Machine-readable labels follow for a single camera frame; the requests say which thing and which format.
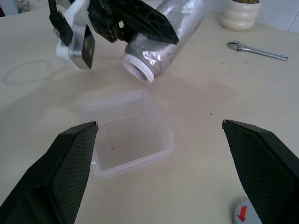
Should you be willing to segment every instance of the plastic food container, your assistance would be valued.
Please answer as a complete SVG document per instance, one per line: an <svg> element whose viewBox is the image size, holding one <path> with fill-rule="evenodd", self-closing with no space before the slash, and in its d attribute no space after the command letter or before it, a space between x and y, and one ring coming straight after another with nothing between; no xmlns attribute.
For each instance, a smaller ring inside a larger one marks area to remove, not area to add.
<svg viewBox="0 0 299 224"><path fill-rule="evenodd" d="M173 150L168 119L146 91L134 91L85 106L97 121L92 166L110 178L165 158Z"/></svg>

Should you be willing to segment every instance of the flower pot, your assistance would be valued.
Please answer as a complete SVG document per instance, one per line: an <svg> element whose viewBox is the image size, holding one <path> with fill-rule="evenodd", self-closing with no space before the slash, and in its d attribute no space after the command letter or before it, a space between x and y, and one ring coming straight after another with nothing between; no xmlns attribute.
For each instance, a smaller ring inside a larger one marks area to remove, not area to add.
<svg viewBox="0 0 299 224"><path fill-rule="evenodd" d="M261 9L261 2L245 4L228 0L228 5L223 13L222 24L233 31L244 31L252 28Z"/></svg>

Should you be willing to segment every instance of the beige table surface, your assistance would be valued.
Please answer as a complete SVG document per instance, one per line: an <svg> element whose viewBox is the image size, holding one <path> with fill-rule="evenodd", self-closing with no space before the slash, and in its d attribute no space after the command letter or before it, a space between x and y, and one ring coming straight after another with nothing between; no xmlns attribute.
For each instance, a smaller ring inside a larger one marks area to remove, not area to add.
<svg viewBox="0 0 299 224"><path fill-rule="evenodd" d="M0 19L0 203L60 132L84 122L84 102L138 89L169 117L175 150L110 180L91 171L77 224L230 224L246 195L223 119L271 130L299 156L299 35L264 25L231 32L210 13L167 72L143 84L120 66L126 44L100 36L91 72L65 68L48 14ZM231 40L290 60L237 53L226 47Z"/></svg>

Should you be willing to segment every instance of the red arrow sticker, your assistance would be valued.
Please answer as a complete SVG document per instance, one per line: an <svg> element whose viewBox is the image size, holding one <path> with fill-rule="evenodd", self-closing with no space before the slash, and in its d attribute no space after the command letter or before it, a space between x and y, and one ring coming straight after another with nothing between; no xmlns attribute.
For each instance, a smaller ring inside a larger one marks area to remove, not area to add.
<svg viewBox="0 0 299 224"><path fill-rule="evenodd" d="M245 221L245 214L246 214L246 211L247 211L247 206L243 206L243 207L241 208L241 212L240 212L240 214L237 215L238 218L239 218L242 222Z"/></svg>

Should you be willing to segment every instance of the robotic arm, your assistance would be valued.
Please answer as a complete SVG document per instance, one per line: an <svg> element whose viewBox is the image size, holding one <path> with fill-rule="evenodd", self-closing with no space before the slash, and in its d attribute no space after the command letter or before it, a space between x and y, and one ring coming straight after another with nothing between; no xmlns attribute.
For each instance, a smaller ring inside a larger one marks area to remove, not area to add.
<svg viewBox="0 0 299 224"><path fill-rule="evenodd" d="M155 41L178 43L167 18L141 0L75 0L64 15L57 11L55 0L49 0L49 8L59 37L57 56L77 70L92 66L95 42L89 26L109 42L130 42L142 33Z"/></svg>

